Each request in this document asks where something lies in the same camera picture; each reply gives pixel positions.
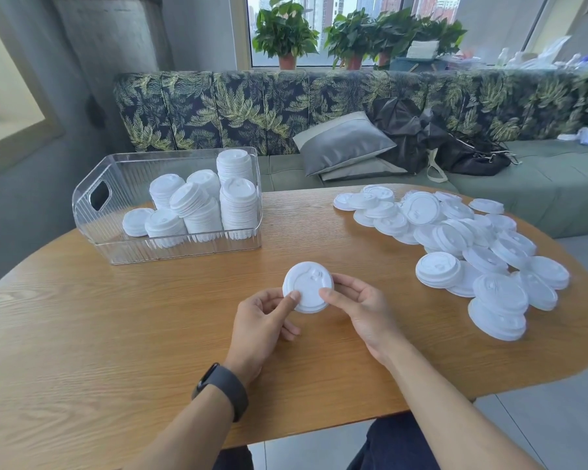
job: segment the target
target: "hand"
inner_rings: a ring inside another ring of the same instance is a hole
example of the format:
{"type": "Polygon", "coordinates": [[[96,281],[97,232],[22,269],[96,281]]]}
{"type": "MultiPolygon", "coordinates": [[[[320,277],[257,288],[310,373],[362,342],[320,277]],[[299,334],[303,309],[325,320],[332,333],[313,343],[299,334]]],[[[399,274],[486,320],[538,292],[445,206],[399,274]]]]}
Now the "hand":
{"type": "Polygon", "coordinates": [[[355,331],[364,340],[370,354],[386,365],[388,348],[394,340],[403,339],[403,335],[383,292],[347,275],[332,276],[335,290],[320,289],[320,297],[351,317],[355,331]]]}
{"type": "Polygon", "coordinates": [[[288,341],[300,335],[300,328],[287,319],[299,300],[296,290],[283,298],[282,289],[273,288],[256,293],[237,307],[231,346],[223,365],[244,386],[259,376],[279,334],[288,341]]]}

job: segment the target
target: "person's leg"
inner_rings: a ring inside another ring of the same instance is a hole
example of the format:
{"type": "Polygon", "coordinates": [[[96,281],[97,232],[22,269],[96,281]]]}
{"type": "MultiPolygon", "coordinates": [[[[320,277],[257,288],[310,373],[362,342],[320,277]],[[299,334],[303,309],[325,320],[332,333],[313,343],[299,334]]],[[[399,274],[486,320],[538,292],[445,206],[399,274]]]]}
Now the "person's leg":
{"type": "Polygon", "coordinates": [[[221,450],[213,470],[254,470],[253,455],[246,446],[221,450]]]}
{"type": "Polygon", "coordinates": [[[439,470],[411,412],[373,422],[349,470],[439,470]]]}

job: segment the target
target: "tile floor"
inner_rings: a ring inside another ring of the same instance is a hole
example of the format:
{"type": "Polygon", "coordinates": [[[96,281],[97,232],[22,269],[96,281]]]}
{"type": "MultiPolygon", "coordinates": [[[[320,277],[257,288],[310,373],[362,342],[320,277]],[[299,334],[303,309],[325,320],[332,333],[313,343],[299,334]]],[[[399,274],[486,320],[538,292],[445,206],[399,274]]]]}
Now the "tile floor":
{"type": "MultiPolygon", "coordinates": [[[[559,242],[588,270],[588,236],[559,242]]],[[[476,406],[548,470],[588,470],[588,370],[490,395],[476,406]]],[[[345,470],[372,421],[251,446],[256,470],[345,470]]]]}

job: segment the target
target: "fitness tracker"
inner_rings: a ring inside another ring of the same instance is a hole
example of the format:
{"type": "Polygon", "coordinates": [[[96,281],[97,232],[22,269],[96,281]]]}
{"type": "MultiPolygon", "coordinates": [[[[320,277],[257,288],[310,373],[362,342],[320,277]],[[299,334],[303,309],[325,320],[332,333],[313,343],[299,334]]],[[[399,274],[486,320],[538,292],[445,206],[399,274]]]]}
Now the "fitness tracker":
{"type": "Polygon", "coordinates": [[[196,399],[196,396],[201,393],[207,384],[216,386],[229,398],[231,404],[233,404],[233,422],[241,419],[248,407],[248,396],[244,385],[237,376],[224,366],[220,366],[219,363],[213,363],[211,368],[198,381],[198,385],[192,393],[192,399],[196,399]]]}

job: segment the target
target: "terracotta pot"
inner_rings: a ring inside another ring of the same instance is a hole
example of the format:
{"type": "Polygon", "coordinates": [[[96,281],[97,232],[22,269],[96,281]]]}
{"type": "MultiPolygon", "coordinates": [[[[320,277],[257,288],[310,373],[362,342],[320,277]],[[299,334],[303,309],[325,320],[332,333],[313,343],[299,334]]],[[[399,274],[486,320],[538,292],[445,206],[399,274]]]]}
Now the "terracotta pot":
{"type": "Polygon", "coordinates": [[[378,66],[384,66],[390,62],[390,51],[381,51],[379,53],[378,66]]]}
{"type": "Polygon", "coordinates": [[[279,67],[282,70],[296,69],[296,57],[292,53],[288,55],[279,56],[279,67]]]}
{"type": "Polygon", "coordinates": [[[346,60],[346,69],[349,71],[358,71],[362,68],[362,55],[355,55],[346,60]]]}

